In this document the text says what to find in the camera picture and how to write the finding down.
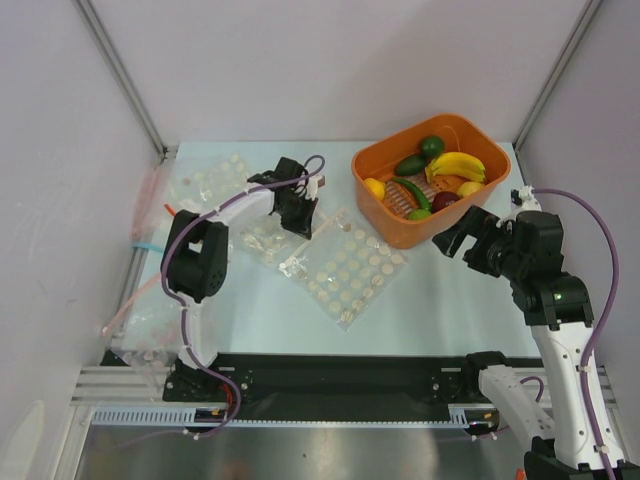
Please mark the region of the dark red apple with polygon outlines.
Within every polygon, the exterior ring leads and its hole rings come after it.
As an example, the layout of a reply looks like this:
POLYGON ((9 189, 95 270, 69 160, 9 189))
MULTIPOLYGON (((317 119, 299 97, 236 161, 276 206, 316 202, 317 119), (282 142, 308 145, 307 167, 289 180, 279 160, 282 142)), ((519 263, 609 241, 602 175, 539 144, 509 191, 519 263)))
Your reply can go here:
POLYGON ((456 193, 450 191, 441 191, 434 196, 431 202, 432 212, 437 213, 447 208, 448 206, 455 204, 459 200, 460 197, 456 193))

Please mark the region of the green chili pepper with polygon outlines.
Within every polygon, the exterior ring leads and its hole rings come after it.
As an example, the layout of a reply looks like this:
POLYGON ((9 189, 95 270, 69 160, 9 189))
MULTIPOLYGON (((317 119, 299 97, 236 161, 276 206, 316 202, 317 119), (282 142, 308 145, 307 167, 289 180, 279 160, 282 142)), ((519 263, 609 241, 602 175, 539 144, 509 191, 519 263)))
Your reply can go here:
POLYGON ((398 185, 404 187, 414 198, 417 206, 421 210, 431 211, 432 204, 425 195, 425 193, 414 183, 404 178, 393 177, 392 181, 398 185))

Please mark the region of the yellow banana bunch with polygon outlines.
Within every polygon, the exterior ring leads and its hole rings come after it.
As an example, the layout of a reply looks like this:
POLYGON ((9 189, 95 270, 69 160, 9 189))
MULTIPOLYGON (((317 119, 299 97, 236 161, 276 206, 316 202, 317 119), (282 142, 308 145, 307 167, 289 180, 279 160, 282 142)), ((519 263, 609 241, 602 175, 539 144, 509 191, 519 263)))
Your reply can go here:
POLYGON ((469 181, 484 183, 486 181, 486 167, 475 156, 463 152, 446 152, 432 160, 425 169, 429 183, 435 181, 436 176, 453 175, 469 181))

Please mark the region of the clear dotted zip bag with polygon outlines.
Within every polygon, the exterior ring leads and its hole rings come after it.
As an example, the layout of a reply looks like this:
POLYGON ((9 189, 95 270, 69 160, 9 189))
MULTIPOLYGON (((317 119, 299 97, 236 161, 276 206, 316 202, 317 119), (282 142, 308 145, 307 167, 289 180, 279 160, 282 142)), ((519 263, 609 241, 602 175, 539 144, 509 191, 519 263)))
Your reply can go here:
POLYGON ((278 269, 347 331, 407 264, 400 250, 342 208, 324 219, 278 269))

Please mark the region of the oval dark green avocado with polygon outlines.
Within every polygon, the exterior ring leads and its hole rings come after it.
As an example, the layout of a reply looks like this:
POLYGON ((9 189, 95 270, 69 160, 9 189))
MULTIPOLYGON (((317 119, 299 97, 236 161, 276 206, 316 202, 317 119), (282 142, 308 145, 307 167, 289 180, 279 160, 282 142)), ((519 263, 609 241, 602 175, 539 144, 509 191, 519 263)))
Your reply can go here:
POLYGON ((399 177, 416 175, 426 168, 429 160, 420 155, 412 154, 402 159, 394 168, 394 174, 399 177))

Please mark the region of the orange plastic basket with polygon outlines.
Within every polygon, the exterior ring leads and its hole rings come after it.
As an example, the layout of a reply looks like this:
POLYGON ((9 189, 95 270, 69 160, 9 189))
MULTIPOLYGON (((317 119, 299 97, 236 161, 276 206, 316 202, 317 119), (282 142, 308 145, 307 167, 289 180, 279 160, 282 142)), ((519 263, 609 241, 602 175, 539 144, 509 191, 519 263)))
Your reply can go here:
POLYGON ((511 162, 506 152, 475 124, 462 116, 447 113, 436 115, 364 148, 353 157, 351 170, 360 211, 387 243, 396 248, 409 249, 452 226, 469 207, 483 205, 507 178, 511 162), (447 175, 436 176, 435 181, 429 183, 426 168, 409 177, 394 174, 395 166, 402 159, 412 154, 422 155, 419 142, 430 135, 437 135, 444 140, 443 153, 463 152, 478 158, 486 167, 485 187, 437 213, 431 210, 432 215, 426 219, 410 221, 406 219, 407 215, 420 208, 404 187, 392 181, 393 177, 404 178, 417 185, 430 202, 437 193, 456 193, 463 183, 469 181, 447 175), (383 201, 377 200, 366 187, 366 178, 375 178, 386 184, 383 201))

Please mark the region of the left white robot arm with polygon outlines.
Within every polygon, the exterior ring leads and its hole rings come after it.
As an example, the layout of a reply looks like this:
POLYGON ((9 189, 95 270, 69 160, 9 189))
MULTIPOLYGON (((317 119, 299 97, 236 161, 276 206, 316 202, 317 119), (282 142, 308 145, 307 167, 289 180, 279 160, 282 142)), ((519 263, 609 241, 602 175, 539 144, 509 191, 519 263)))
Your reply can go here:
POLYGON ((277 215, 280 226, 305 240, 312 238, 312 220, 322 187, 326 160, 313 155, 305 162, 282 157, 275 168, 250 176, 245 186, 205 213, 176 213, 160 267, 163 292, 180 308, 181 349, 178 359, 191 368, 185 388, 199 400, 214 397, 220 383, 241 400, 240 387, 210 369, 193 346, 189 305, 201 304, 222 288, 228 271, 231 233, 255 219, 277 215))

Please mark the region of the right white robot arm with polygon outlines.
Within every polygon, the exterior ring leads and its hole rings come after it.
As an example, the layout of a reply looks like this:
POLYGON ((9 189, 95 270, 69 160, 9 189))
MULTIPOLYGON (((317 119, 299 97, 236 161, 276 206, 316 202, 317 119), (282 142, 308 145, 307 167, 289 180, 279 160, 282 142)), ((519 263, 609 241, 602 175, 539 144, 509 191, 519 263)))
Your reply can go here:
POLYGON ((636 479, 607 415, 598 372, 588 354, 595 332, 585 284, 564 272, 560 218, 525 210, 508 220, 473 206, 434 244, 453 257, 466 237, 475 240, 464 262, 508 280, 516 306, 540 352, 552 411, 546 413, 499 352, 467 357, 463 393, 489 399, 521 442, 529 479, 636 479))

